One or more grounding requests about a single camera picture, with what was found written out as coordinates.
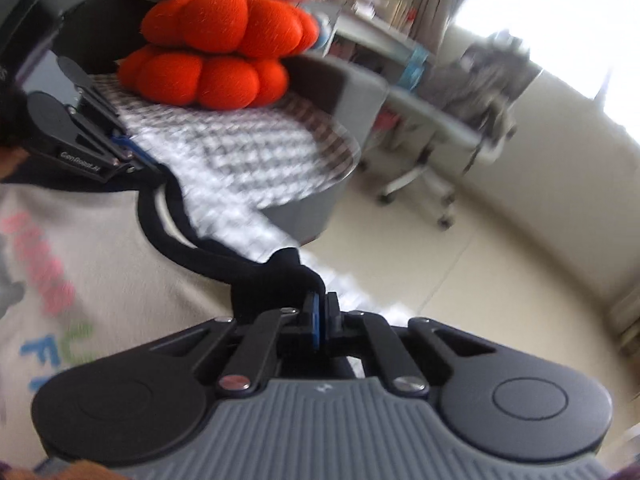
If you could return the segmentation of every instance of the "sofa armrest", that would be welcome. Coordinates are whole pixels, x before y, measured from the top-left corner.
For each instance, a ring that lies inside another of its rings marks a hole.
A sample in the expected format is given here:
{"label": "sofa armrest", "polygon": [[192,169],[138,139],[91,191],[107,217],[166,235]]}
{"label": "sofa armrest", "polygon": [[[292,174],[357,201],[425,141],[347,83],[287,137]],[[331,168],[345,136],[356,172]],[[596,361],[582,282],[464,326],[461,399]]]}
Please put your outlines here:
{"label": "sofa armrest", "polygon": [[388,94],[388,83],[365,68],[316,53],[289,57],[290,88],[331,114],[362,148],[380,107]]}

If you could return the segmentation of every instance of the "gray ribbed pad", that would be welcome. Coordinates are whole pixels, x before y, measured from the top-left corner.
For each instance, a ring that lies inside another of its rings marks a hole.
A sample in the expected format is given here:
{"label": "gray ribbed pad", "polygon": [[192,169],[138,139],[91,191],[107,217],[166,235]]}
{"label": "gray ribbed pad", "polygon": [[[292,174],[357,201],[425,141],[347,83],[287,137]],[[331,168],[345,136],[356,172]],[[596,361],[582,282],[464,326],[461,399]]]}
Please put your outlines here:
{"label": "gray ribbed pad", "polygon": [[[52,474],[53,461],[42,473]],[[421,400],[378,378],[271,380],[222,402],[206,429],[173,454],[118,470],[135,480],[602,480],[592,454],[554,465],[493,458],[454,436]]]}

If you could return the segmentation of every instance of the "white t-shirt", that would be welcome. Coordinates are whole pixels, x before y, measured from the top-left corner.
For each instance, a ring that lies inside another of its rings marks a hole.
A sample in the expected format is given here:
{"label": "white t-shirt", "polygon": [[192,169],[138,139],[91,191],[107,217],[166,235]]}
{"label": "white t-shirt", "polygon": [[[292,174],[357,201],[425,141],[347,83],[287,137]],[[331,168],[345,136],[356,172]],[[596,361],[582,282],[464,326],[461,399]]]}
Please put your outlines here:
{"label": "white t-shirt", "polygon": [[229,285],[158,250],[139,195],[0,184],[0,460],[46,457],[30,404],[52,375],[232,313]]}

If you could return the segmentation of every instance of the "chair caster wheel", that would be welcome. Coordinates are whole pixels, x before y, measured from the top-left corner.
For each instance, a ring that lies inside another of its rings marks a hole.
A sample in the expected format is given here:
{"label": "chair caster wheel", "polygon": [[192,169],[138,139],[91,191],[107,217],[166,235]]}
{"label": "chair caster wheel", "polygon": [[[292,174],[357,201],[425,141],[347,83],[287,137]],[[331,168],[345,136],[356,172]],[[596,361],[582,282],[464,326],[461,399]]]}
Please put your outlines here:
{"label": "chair caster wheel", "polygon": [[455,201],[456,201],[456,194],[449,193],[442,197],[442,199],[440,200],[440,203],[442,204],[443,207],[449,207]]}
{"label": "chair caster wheel", "polygon": [[395,199],[396,199],[396,194],[394,192],[386,195],[384,193],[380,193],[378,195],[378,202],[384,205],[391,204]]}
{"label": "chair caster wheel", "polygon": [[441,216],[440,218],[438,218],[438,227],[441,230],[446,231],[452,225],[453,225],[453,218],[449,216]]}

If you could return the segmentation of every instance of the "checkered blanket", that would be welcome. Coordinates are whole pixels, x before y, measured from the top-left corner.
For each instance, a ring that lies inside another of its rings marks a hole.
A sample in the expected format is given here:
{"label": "checkered blanket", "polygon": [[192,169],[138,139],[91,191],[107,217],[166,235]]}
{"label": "checkered blanket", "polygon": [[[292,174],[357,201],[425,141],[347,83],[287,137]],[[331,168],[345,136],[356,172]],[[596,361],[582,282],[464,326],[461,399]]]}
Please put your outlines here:
{"label": "checkered blanket", "polygon": [[358,163],[356,140],[291,92],[271,108],[215,112],[152,104],[122,89],[114,75],[94,81],[136,143],[178,179],[204,183],[215,173],[260,209],[327,189]]}

